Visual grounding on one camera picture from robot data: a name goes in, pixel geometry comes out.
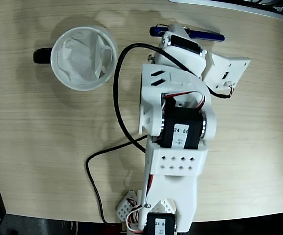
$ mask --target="black floor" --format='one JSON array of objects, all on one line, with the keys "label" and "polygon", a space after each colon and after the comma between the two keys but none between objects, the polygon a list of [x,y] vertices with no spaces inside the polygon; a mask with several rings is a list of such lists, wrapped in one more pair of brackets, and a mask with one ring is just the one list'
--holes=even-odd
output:
[{"label": "black floor", "polygon": [[[78,235],[119,235],[121,225],[106,227],[98,223],[78,223]],[[0,235],[75,235],[76,223],[6,215]],[[263,217],[193,223],[184,235],[283,235],[283,213]]]}]

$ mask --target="white tissue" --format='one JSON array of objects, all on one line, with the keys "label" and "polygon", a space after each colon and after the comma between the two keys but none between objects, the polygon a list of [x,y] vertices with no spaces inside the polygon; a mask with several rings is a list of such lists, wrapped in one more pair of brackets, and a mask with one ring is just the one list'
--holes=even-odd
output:
[{"label": "white tissue", "polygon": [[68,37],[58,51],[58,66],[70,81],[87,85],[106,73],[112,61],[112,50],[96,33],[77,32]]}]

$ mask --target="printed number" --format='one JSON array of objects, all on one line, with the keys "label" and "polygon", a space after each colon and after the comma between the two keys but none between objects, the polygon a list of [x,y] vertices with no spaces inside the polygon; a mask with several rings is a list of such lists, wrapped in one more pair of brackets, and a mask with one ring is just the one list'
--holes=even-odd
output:
[{"label": "printed number", "polygon": [[165,226],[165,222],[162,222],[161,224],[160,224],[160,222],[155,222],[155,225],[158,225],[158,226]]}]

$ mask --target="black cable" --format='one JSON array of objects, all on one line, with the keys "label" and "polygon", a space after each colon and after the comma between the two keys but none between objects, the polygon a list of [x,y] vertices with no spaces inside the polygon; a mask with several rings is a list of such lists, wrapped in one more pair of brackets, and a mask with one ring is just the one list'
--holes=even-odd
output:
[{"label": "black cable", "polygon": [[213,90],[211,90],[209,87],[208,87],[208,90],[209,90],[210,94],[212,94],[213,96],[218,97],[220,99],[229,99],[229,98],[231,98],[227,94],[218,94],[218,93],[214,92]]},{"label": "black cable", "polygon": [[[124,121],[122,119],[121,116],[121,111],[120,111],[120,107],[119,107],[119,103],[118,103],[118,80],[119,80],[119,75],[120,75],[120,70],[121,70],[121,66],[122,63],[124,61],[125,56],[127,55],[127,53],[134,49],[134,48],[146,48],[146,49],[150,49],[153,50],[161,55],[163,55],[164,57],[166,57],[168,60],[170,60],[171,62],[175,63],[175,65],[177,65],[178,67],[180,67],[180,69],[185,70],[193,75],[195,75],[192,71],[190,71],[185,65],[183,65],[180,61],[178,61],[177,59],[175,59],[173,56],[171,56],[170,54],[166,53],[164,50],[155,47],[153,45],[150,44],[146,44],[146,43],[133,43],[129,46],[127,46],[121,53],[121,55],[118,58],[118,62],[117,62],[117,66],[116,66],[116,70],[114,73],[114,79],[113,79],[113,104],[114,104],[114,110],[118,119],[118,123],[123,131],[123,133],[126,135],[126,137],[128,138],[129,141],[132,142],[133,145],[135,145],[136,148],[138,148],[139,150],[141,150],[142,152],[146,152],[146,149],[144,147],[142,147],[139,143],[137,143],[134,138],[131,136],[131,134],[128,132]],[[214,91],[212,91],[209,87],[209,92],[210,94],[218,97],[218,98],[222,98],[222,99],[227,99],[230,98],[229,95],[225,95],[225,94],[218,94]]]},{"label": "black cable", "polygon": [[[138,141],[141,141],[141,140],[146,139],[146,138],[147,138],[147,135],[142,136],[142,137],[139,137],[139,138],[137,138],[137,139],[134,140],[134,141],[138,142]],[[126,146],[131,145],[131,144],[132,144],[132,142],[128,142],[128,143],[124,143],[124,144],[118,145],[118,146],[116,146],[116,147],[112,147],[112,148],[108,148],[108,149],[105,149],[105,150],[96,152],[96,153],[90,155],[90,156],[86,159],[86,161],[85,161],[86,172],[87,172],[87,175],[88,175],[89,180],[91,181],[91,183],[92,183],[92,185],[93,185],[93,188],[94,188],[94,191],[95,191],[95,193],[96,193],[97,200],[98,200],[98,207],[99,207],[99,211],[100,211],[100,216],[101,216],[101,219],[102,219],[103,223],[106,224],[106,225],[113,225],[113,224],[107,222],[106,219],[105,219],[105,217],[104,217],[103,205],[102,205],[101,197],[100,197],[100,194],[99,194],[99,191],[98,191],[98,189],[97,189],[97,186],[96,186],[96,184],[94,183],[94,180],[93,180],[92,175],[91,175],[90,170],[89,170],[89,161],[90,161],[91,159],[93,159],[94,157],[98,156],[98,155],[101,155],[101,154],[104,154],[104,153],[108,153],[108,152],[111,152],[111,151],[114,151],[114,150],[118,150],[118,149],[120,149],[120,148],[124,148],[124,147],[126,147]]]}]

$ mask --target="electronic device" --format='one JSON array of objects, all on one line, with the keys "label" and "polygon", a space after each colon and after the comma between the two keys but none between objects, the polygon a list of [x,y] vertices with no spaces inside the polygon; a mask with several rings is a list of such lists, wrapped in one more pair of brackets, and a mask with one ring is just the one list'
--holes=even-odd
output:
[{"label": "electronic device", "polygon": [[245,11],[273,18],[283,19],[283,0],[169,0],[204,6],[214,6]]}]

